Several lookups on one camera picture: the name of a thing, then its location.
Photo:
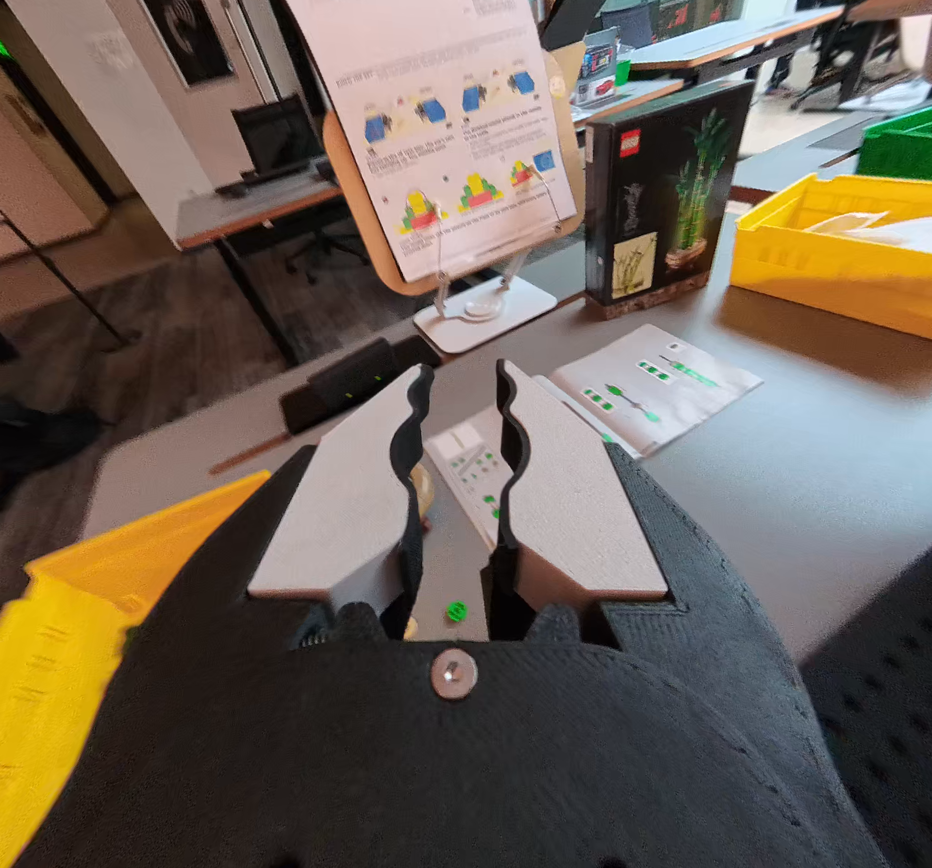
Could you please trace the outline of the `clear plastic bag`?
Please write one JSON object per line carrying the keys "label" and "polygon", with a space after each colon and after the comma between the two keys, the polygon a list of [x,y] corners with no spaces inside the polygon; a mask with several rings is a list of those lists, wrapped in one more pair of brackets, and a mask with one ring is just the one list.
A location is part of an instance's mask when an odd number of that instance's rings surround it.
{"label": "clear plastic bag", "polygon": [[812,224],[804,231],[931,254],[930,216],[895,221],[889,215],[889,212],[847,212]]}

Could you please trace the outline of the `long background desk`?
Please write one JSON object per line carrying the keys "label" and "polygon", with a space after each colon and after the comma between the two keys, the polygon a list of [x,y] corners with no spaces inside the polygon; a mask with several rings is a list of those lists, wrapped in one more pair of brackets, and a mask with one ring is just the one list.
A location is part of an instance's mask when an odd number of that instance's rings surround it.
{"label": "long background desk", "polygon": [[713,82],[735,73],[755,79],[761,66],[794,54],[810,44],[817,31],[840,19],[841,5],[782,15],[712,24],[641,47],[631,53],[635,80],[674,79],[685,87]]}

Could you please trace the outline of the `yellow plastic bin with bags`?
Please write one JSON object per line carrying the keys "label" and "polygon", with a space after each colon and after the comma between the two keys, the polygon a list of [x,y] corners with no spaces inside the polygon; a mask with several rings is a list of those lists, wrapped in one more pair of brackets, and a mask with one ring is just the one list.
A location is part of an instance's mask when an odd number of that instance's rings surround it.
{"label": "yellow plastic bin with bags", "polygon": [[736,222],[730,282],[929,339],[930,254],[804,229],[847,212],[889,212],[905,221],[930,209],[930,181],[809,174]]}

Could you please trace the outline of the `black desk power box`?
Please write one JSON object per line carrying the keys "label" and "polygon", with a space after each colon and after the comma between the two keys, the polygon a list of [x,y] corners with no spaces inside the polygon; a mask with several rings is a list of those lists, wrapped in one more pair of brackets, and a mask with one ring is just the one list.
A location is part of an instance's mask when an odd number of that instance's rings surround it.
{"label": "black desk power box", "polygon": [[435,369],[441,363],[418,335],[394,343],[373,339],[281,397],[285,429],[291,436],[302,434],[364,404],[413,366]]}

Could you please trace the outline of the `printed instruction sheet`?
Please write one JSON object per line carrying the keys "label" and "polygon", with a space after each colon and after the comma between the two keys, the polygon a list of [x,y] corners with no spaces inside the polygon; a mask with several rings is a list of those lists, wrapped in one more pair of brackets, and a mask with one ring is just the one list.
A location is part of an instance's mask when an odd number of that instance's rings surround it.
{"label": "printed instruction sheet", "polygon": [[576,214],[530,0],[283,0],[405,283]]}

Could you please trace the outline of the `open building instruction booklet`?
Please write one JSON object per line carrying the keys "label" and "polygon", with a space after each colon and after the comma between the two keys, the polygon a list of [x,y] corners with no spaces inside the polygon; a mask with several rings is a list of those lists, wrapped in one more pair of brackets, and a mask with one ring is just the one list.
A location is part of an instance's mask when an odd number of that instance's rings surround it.
{"label": "open building instruction booklet", "polygon": [[[656,454],[763,384],[652,325],[532,380],[633,459]],[[497,545],[501,493],[512,476],[500,438],[501,420],[490,406],[426,442],[489,550]]]}

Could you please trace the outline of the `tan toy brick pot base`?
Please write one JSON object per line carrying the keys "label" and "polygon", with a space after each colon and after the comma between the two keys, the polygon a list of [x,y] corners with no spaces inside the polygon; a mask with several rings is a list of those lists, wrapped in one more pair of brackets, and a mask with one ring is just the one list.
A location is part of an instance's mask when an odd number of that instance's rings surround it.
{"label": "tan toy brick pot base", "polygon": [[[417,510],[420,520],[422,537],[426,536],[431,530],[431,521],[428,512],[432,507],[434,500],[434,483],[433,477],[423,463],[418,463],[411,471],[410,479],[416,493]],[[403,634],[404,641],[414,641],[418,632],[418,624],[414,615],[408,618],[405,631]]]}

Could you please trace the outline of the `black bamboo toy set box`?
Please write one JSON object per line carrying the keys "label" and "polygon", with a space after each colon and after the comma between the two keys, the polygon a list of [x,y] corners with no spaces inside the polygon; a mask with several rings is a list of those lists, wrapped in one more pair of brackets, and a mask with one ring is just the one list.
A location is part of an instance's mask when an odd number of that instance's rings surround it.
{"label": "black bamboo toy set box", "polygon": [[604,319],[704,288],[755,83],[705,82],[585,131],[585,298]]}

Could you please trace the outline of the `black document stand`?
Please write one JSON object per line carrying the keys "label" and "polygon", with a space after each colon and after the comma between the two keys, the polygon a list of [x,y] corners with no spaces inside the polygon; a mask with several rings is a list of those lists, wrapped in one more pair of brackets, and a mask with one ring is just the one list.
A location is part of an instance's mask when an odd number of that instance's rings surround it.
{"label": "black document stand", "polygon": [[575,45],[583,40],[606,0],[554,0],[540,27],[544,51]]}

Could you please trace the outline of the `black perforated object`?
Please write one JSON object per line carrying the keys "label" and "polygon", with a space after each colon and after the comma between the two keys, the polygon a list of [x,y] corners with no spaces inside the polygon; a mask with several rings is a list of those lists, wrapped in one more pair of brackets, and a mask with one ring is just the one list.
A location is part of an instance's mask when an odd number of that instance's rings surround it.
{"label": "black perforated object", "polygon": [[931,865],[931,553],[801,666],[848,795],[892,866]]}

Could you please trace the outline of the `grey desk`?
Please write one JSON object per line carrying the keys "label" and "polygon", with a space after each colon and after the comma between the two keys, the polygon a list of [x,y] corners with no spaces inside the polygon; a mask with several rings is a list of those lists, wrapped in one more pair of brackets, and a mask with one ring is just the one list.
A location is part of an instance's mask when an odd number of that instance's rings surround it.
{"label": "grey desk", "polygon": [[[930,342],[742,289],[726,289],[734,221],[710,284],[599,320],[575,299],[435,371],[423,440],[495,406],[496,363],[527,375],[657,326],[763,385],[640,465],[748,583],[794,660],[829,638],[930,547]],[[262,470],[284,513],[312,449],[341,418],[285,431],[279,397],[348,350],[119,445],[103,459],[82,539]],[[480,574],[491,551],[429,455],[433,530],[413,615],[416,640],[487,641]],[[451,623],[453,601],[469,608]]]}

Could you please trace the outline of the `background desk near doors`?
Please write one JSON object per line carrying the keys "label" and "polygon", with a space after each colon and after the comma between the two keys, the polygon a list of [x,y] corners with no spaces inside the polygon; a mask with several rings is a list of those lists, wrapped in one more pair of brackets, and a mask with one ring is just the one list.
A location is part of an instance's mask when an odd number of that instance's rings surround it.
{"label": "background desk near doors", "polygon": [[178,207],[174,243],[182,253],[212,248],[250,311],[271,339],[287,369],[301,364],[297,349],[251,281],[229,237],[289,218],[343,196],[338,184],[310,171],[261,184],[241,197],[224,197],[216,191],[182,201]]}

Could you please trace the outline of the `black office chair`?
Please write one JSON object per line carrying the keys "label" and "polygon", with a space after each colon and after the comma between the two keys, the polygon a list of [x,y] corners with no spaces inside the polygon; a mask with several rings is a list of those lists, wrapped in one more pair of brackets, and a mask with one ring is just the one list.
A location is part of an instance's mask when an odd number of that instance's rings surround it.
{"label": "black office chair", "polygon": [[352,256],[364,266],[371,265],[365,243],[356,229],[330,233],[322,227],[316,227],[297,251],[285,257],[285,271],[290,276],[296,276],[301,272],[309,285],[316,285],[320,264],[316,260],[312,261],[312,258],[330,257],[334,252]]}

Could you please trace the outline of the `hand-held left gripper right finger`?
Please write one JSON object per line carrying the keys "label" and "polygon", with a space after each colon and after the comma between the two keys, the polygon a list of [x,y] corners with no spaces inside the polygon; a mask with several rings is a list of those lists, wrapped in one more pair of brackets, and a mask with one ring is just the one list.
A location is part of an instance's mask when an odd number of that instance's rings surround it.
{"label": "hand-held left gripper right finger", "polygon": [[624,489],[621,447],[508,360],[496,363],[500,452],[511,469],[486,567],[491,641],[517,641],[548,606],[587,623],[608,604],[656,604],[669,584]]}

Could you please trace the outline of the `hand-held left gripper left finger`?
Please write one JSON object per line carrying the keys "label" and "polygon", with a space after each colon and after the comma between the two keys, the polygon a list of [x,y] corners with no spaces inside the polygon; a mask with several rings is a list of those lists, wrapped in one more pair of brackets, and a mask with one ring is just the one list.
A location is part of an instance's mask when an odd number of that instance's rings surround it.
{"label": "hand-held left gripper left finger", "polygon": [[423,574],[411,473],[423,455],[433,378],[428,365],[410,367],[321,438],[250,596],[309,600],[333,617],[365,604],[402,640]]}

